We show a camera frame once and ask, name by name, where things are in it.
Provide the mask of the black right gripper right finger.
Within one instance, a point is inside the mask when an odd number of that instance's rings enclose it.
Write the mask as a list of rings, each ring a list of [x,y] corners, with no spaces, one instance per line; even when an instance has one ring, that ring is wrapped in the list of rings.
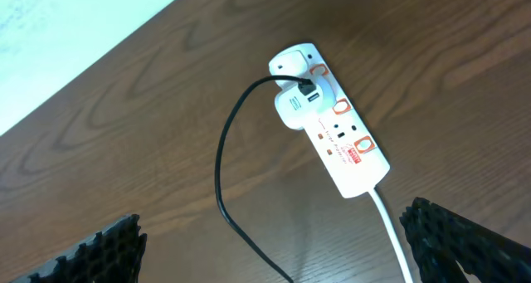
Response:
[[[399,217],[424,282],[530,283],[530,249],[425,198]]]

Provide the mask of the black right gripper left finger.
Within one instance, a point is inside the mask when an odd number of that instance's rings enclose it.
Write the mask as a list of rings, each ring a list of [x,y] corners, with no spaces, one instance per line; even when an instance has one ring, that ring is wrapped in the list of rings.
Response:
[[[147,235],[139,215],[120,218],[63,255],[18,277],[22,283],[138,283]]]

